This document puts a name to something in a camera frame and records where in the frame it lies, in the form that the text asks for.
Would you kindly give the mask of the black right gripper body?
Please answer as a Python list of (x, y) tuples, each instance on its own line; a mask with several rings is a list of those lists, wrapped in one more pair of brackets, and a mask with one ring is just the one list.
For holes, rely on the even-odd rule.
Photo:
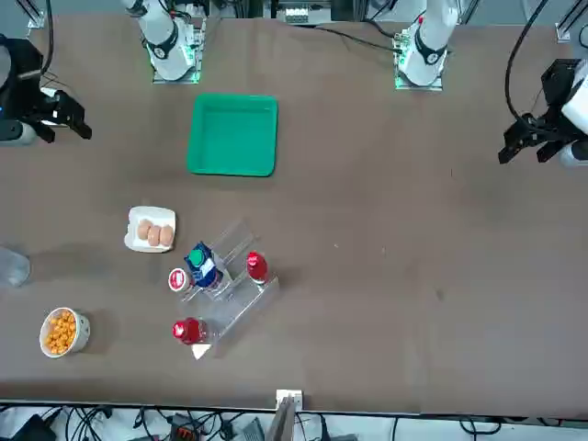
[(24, 39), (1, 39), (1, 119), (53, 122), (52, 98), (40, 90), (40, 78), (21, 74), (36, 72), (42, 55)]

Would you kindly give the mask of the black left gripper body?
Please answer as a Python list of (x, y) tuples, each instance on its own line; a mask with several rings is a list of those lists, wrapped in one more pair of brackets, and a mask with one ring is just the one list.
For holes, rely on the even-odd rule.
[(576, 79), (582, 67), (581, 59), (556, 59), (541, 75), (541, 83), (549, 110), (567, 107), (568, 111), (582, 109), (579, 88), (582, 81)]

